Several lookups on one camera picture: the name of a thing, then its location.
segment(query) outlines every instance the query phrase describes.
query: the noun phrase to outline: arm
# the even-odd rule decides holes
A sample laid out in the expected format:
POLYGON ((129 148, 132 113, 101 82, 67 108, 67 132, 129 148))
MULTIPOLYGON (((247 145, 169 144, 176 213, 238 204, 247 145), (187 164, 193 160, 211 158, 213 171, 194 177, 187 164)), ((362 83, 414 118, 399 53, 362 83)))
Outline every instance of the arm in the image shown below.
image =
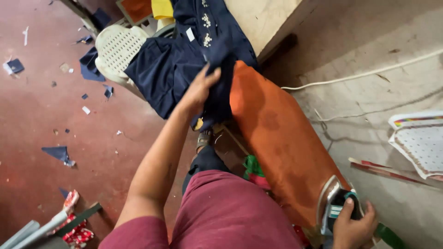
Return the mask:
POLYGON ((334 223, 334 242, 332 249, 357 249, 370 241, 378 221, 375 210, 370 202, 366 202, 367 208, 364 217, 359 220, 351 220, 354 202, 351 198, 346 200, 334 223))
POLYGON ((203 110, 209 88, 220 78, 220 69, 205 77, 207 69, 208 66, 204 67, 190 84, 143 158, 132 179, 116 228, 142 216, 164 220, 163 208, 174 182, 189 122, 203 110))

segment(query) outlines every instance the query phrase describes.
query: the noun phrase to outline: wooden table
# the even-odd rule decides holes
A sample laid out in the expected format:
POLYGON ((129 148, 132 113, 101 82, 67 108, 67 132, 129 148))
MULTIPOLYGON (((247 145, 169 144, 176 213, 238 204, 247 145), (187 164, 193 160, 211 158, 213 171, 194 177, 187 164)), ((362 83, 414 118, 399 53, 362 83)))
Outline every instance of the wooden table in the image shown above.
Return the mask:
POLYGON ((265 60, 312 13, 320 0, 225 0, 249 39, 258 61, 265 60))

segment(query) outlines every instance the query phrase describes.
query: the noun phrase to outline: leg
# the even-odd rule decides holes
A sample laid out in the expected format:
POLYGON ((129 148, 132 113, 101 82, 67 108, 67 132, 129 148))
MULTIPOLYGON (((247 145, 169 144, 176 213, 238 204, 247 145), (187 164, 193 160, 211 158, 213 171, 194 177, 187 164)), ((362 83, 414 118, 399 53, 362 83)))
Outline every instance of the leg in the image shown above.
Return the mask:
POLYGON ((203 132, 198 136, 197 156, 192 161, 190 170, 185 177, 182 187, 182 194, 185 193, 186 188, 191 180, 191 177, 200 171, 205 170, 220 170, 232 173, 221 158, 217 155, 214 148, 210 146, 210 138, 212 132, 203 132))

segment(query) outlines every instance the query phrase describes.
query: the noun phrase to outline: dark pants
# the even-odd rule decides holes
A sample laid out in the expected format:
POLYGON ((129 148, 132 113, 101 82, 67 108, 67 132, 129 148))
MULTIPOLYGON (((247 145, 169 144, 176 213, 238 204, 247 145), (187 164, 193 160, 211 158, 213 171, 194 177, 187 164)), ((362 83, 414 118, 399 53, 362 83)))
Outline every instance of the dark pants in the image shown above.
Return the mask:
POLYGON ((205 146, 202 150, 200 150, 197 157, 191 163, 191 168, 185 177, 185 181, 183 182, 182 194, 185 194, 186 188, 188 187, 189 181, 193 175, 201 171, 212 169, 232 174, 228 167, 226 167, 225 163, 220 159, 220 157, 218 157, 214 148, 211 146, 205 146))

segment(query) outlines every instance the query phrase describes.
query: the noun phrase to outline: foot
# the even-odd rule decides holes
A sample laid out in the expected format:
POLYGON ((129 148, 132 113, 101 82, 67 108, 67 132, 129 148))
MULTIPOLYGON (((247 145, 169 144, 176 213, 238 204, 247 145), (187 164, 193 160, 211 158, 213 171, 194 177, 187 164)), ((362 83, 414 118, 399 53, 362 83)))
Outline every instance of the foot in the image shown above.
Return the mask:
POLYGON ((212 131, 203 131, 198 136, 197 140, 197 154, 200 152, 200 150, 203 149, 203 147, 208 146, 210 144, 210 140, 212 138, 212 131))

